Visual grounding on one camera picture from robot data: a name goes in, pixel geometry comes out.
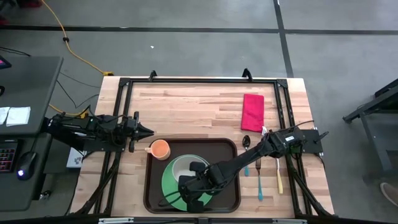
brown tray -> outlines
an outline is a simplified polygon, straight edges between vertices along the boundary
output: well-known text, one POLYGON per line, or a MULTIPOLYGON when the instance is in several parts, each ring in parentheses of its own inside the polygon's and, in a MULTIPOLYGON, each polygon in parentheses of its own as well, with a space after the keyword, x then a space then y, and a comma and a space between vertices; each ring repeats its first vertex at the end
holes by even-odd
MULTIPOLYGON (((147 169, 144 187, 144 206, 152 213, 188 213, 169 205, 158 206, 164 198, 162 191, 162 175, 166 166, 178 156, 194 154, 204 158, 210 164, 227 161, 238 155, 235 143, 226 138, 216 139, 164 139, 168 142, 171 155, 165 161, 147 156, 147 169)), ((205 205, 205 213, 229 213, 235 211, 241 203, 239 176, 218 195, 211 198, 205 205)))

metal spoon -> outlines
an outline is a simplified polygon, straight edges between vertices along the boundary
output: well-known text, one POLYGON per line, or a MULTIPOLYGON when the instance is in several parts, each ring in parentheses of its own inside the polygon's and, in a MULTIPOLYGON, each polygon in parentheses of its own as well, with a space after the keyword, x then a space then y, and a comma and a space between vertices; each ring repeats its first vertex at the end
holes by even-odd
MULTIPOLYGON (((250 137, 248 135, 243 137, 242 144, 244 149, 247 151, 248 147, 250 146, 250 137)), ((244 167, 244 175, 249 177, 249 168, 247 166, 244 167)))

fork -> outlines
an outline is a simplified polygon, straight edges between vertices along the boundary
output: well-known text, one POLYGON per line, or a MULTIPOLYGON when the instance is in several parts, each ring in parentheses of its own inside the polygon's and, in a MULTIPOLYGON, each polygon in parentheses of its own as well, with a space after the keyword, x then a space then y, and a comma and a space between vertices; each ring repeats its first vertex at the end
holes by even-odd
POLYGON ((259 201, 262 202, 262 190, 261 190, 261 179, 260 179, 261 159, 256 160, 256 170, 259 173, 259 201))

black desk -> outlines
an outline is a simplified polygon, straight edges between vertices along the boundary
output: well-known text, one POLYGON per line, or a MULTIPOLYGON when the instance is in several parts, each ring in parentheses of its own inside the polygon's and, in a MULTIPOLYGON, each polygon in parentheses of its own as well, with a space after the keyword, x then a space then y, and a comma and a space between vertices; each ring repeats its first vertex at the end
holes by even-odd
POLYGON ((33 136, 39 133, 49 106, 63 59, 60 57, 8 57, 11 68, 0 70, 0 85, 6 91, 0 96, 0 107, 30 106, 28 124, 6 127, 0 135, 33 136))
POLYGON ((60 57, 8 57, 6 60, 12 67, 0 70, 0 85, 6 87, 0 96, 0 107, 30 106, 30 118, 25 125, 6 127, 4 122, 0 125, 0 138, 22 140, 16 163, 30 150, 36 152, 37 157, 34 175, 29 180, 18 180, 15 169, 12 173, 0 174, 1 212, 26 210, 40 195, 52 137, 39 131, 63 62, 60 57))
POLYGON ((29 180, 18 180, 17 173, 0 174, 1 202, 0 211, 27 210, 32 199, 38 199, 44 182, 43 169, 49 153, 52 137, 50 134, 41 133, 37 137, 35 147, 32 149, 35 138, 22 138, 22 148, 19 156, 30 149, 37 153, 35 172, 29 180))

mug handle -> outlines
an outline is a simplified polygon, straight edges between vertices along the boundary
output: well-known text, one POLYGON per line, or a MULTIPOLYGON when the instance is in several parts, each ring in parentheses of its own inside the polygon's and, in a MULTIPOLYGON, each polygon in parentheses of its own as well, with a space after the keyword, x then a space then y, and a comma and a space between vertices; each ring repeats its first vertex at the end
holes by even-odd
POLYGON ((0 96, 6 91, 6 87, 0 86, 0 96))

